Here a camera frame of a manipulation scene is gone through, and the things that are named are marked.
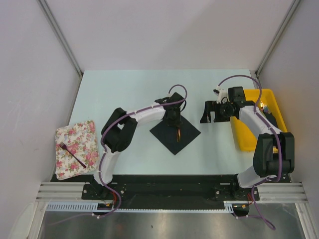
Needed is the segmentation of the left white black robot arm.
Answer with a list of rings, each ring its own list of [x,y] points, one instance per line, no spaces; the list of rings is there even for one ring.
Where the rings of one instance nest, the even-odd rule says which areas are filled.
[[[185,105],[187,95],[184,97],[175,92],[168,97],[155,100],[145,108],[126,111],[116,108],[105,123],[101,131],[100,144],[103,154],[94,173],[94,181],[91,183],[96,190],[96,196],[106,198],[108,194],[118,197],[114,189],[108,184],[113,179],[113,172],[120,153],[126,150],[132,142],[138,126],[161,120],[168,127],[177,129],[177,138],[180,139],[181,105]]]

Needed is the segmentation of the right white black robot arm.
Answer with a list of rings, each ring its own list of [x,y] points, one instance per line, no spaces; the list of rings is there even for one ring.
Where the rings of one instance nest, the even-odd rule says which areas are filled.
[[[252,166],[236,174],[229,191],[243,200],[258,183],[278,182],[295,169],[295,138],[287,131],[274,93],[217,87],[215,101],[204,103],[200,123],[229,122],[235,119],[235,132],[242,151],[254,149]]]

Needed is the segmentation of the purple fork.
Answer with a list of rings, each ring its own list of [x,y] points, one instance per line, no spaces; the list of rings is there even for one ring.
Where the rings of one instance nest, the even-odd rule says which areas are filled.
[[[82,163],[68,148],[67,146],[64,144],[64,143],[59,143],[59,146],[63,149],[63,150],[66,150],[67,152],[70,153],[70,155],[72,157],[75,158],[75,160],[83,167],[83,168],[87,168],[86,165],[84,163]]]

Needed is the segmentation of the gold knife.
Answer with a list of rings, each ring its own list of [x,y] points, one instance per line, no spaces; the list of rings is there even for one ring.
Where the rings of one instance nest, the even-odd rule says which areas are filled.
[[[177,142],[180,142],[180,139],[181,139],[181,131],[180,131],[180,128],[179,128],[179,127],[177,127],[176,139],[177,139]]]

